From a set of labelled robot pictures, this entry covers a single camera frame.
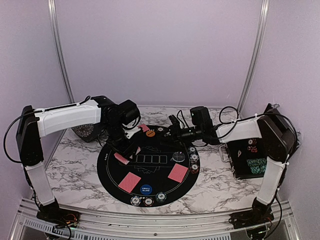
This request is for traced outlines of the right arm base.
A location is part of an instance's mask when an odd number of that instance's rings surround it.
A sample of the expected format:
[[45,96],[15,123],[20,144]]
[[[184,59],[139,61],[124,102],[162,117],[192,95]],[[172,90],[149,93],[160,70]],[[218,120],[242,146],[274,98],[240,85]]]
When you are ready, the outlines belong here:
[[228,222],[233,225],[234,229],[241,229],[259,224],[272,223],[274,219],[270,208],[254,207],[250,210],[232,213]]

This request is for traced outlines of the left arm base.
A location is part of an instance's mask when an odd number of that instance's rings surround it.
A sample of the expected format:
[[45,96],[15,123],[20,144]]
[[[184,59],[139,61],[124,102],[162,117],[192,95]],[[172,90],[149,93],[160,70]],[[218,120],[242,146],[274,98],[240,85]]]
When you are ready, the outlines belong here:
[[61,208],[56,198],[52,203],[47,205],[43,205],[40,202],[35,203],[38,207],[36,217],[40,220],[55,224],[55,228],[66,228],[70,230],[71,227],[78,225],[80,213],[75,210]]

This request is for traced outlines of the red playing card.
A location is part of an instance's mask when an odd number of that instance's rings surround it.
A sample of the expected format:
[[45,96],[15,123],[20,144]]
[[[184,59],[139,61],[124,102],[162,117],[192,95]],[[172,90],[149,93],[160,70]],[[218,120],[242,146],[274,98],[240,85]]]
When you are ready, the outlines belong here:
[[168,178],[178,183],[182,183],[188,170],[188,167],[176,163],[170,171]]
[[150,128],[146,124],[141,124],[137,127],[140,128],[144,133],[150,131]]
[[121,190],[124,190],[127,193],[131,193],[132,190],[136,187],[136,185],[141,180],[141,177],[135,175],[132,172],[129,172],[123,180],[119,183],[118,187]]

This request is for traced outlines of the black dealer button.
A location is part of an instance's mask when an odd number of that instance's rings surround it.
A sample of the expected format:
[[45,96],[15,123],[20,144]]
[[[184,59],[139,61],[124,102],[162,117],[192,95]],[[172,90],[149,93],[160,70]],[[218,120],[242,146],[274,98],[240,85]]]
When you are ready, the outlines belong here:
[[181,163],[186,159],[186,156],[183,152],[174,152],[172,155],[172,160],[177,163]]

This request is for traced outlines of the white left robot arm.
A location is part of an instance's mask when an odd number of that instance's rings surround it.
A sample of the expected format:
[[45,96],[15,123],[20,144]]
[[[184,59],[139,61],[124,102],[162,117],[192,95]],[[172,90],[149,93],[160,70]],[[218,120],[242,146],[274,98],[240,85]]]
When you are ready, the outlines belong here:
[[139,152],[133,137],[141,132],[137,125],[140,119],[140,111],[133,101],[116,104],[103,95],[49,108],[34,109],[30,105],[23,108],[16,132],[19,158],[40,210],[51,222],[60,222],[64,215],[45,171],[41,139],[66,129],[92,125],[106,131],[107,146],[129,160]]

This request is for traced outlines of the orange big blind button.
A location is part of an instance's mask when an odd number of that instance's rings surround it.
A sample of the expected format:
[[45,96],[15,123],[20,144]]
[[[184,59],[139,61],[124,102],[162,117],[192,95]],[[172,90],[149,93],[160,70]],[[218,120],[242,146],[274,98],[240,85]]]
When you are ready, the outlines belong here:
[[150,137],[150,138],[156,135],[156,133],[153,130],[148,130],[145,134],[147,137]]

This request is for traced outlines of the blue small blind button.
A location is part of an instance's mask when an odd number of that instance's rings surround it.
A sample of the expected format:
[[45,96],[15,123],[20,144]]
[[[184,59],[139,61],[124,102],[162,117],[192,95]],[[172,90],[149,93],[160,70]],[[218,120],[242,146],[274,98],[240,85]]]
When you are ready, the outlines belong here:
[[140,187],[140,193],[142,195],[148,196],[152,193],[152,191],[153,191],[153,188],[148,184],[144,184]]

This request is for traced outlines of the red playing card deck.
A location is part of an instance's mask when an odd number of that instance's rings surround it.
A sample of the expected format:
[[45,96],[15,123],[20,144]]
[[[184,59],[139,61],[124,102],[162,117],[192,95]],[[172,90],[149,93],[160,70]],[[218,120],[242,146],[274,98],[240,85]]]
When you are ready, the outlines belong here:
[[122,155],[120,155],[119,153],[115,153],[114,157],[122,164],[127,165],[130,161],[127,160],[126,158],[124,158]]

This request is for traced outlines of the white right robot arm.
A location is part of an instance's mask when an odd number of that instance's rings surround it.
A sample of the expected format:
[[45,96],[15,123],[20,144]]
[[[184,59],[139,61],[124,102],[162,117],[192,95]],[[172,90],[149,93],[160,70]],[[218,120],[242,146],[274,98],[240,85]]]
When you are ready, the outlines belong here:
[[267,216],[267,207],[274,201],[282,184],[288,161],[298,145],[297,131],[289,118],[275,108],[245,119],[215,125],[204,106],[190,109],[193,126],[181,128],[176,116],[170,115],[171,125],[160,135],[162,143],[182,145],[201,140],[208,145],[259,139],[266,156],[266,170],[260,190],[253,200],[247,219],[258,224]]

